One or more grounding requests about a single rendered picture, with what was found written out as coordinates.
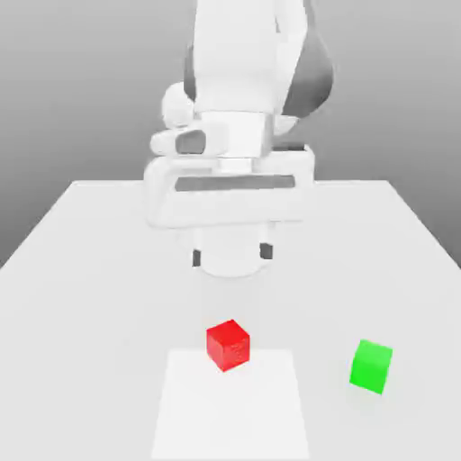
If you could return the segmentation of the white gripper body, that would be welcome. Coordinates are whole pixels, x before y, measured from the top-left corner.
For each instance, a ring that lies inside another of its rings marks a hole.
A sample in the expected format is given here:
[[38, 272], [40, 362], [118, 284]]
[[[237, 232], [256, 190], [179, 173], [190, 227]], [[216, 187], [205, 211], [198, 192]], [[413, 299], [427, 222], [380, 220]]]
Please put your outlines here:
[[315, 169], [310, 149], [273, 151], [251, 172], [218, 166], [217, 158], [152, 160], [144, 172], [148, 223], [181, 229], [304, 219]]

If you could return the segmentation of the small red cube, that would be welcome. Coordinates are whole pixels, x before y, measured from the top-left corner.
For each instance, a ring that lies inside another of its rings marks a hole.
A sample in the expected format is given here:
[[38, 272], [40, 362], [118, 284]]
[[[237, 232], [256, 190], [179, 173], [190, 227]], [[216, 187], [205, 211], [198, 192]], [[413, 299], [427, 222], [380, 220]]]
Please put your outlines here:
[[235, 320], [228, 320], [206, 330], [206, 352], [226, 372], [249, 361], [250, 336]]

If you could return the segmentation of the small green cube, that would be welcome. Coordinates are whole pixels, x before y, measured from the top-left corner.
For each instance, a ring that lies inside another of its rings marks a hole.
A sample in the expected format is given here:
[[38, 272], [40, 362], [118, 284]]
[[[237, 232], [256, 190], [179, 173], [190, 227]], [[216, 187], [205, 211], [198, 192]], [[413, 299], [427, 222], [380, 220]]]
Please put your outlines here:
[[393, 349], [361, 339], [353, 357], [349, 382], [373, 393], [382, 394]]

